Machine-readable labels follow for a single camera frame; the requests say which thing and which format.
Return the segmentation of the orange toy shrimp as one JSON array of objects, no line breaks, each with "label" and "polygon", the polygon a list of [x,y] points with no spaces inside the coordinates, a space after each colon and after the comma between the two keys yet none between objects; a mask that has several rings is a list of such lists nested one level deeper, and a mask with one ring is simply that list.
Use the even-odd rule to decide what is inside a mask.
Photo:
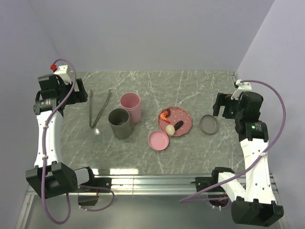
[{"label": "orange toy shrimp", "polygon": [[170,123],[171,121],[168,119],[168,116],[169,116],[169,113],[168,112],[162,112],[160,115],[159,115],[159,118],[162,120],[162,121],[165,121],[166,123]]}]

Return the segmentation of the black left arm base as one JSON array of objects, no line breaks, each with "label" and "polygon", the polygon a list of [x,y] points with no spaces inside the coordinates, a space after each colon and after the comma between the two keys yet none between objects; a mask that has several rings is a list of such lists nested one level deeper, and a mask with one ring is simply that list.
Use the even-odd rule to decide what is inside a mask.
[{"label": "black left arm base", "polygon": [[[86,211],[96,212],[108,208],[114,201],[115,194],[112,191],[112,179],[110,177],[94,177],[92,181],[81,184],[79,190],[81,193],[89,192],[89,195],[80,195],[77,197],[78,205]],[[109,195],[110,202],[102,208],[93,209],[102,199],[102,195]]]}]

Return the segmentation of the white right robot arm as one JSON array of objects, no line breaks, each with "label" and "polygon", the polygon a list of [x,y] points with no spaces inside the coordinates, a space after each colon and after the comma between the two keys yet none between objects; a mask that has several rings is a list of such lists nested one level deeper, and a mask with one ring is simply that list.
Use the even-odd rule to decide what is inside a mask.
[{"label": "white right robot arm", "polygon": [[214,190],[224,190],[232,202],[234,223],[269,227],[284,215],[284,208],[276,203],[271,187],[267,153],[268,129],[259,120],[263,97],[254,92],[242,92],[237,99],[231,94],[219,93],[213,105],[218,116],[224,106],[223,117],[235,121],[246,168],[246,185],[234,178],[230,168],[216,167],[210,179]]}]

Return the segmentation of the white toy egg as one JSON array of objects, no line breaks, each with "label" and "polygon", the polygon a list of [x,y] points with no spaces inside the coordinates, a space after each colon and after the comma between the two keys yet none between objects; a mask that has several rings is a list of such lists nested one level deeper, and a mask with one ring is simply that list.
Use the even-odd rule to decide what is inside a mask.
[{"label": "white toy egg", "polygon": [[173,136],[175,134],[175,128],[173,125],[167,125],[165,130],[166,133],[170,136]]}]

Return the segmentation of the dark toy sea cucumber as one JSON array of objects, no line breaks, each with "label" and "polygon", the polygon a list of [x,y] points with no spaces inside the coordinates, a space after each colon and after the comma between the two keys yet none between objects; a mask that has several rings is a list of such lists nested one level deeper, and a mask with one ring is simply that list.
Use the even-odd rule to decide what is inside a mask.
[{"label": "dark toy sea cucumber", "polygon": [[184,121],[183,120],[180,120],[179,122],[177,122],[175,125],[174,125],[174,129],[175,131],[177,131],[179,128],[181,128],[184,124]]}]

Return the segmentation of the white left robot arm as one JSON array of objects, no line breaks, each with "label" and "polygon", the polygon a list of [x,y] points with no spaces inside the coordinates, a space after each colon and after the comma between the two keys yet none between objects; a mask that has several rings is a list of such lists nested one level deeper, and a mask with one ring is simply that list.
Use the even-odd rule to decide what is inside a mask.
[{"label": "white left robot arm", "polygon": [[26,171],[28,184],[41,198],[52,198],[77,190],[91,192],[96,179],[89,167],[76,170],[63,163],[61,155],[61,127],[65,106],[88,100],[83,82],[76,79],[78,91],[63,77],[48,74],[38,78],[40,90],[33,107],[39,127],[39,143],[34,168]]}]

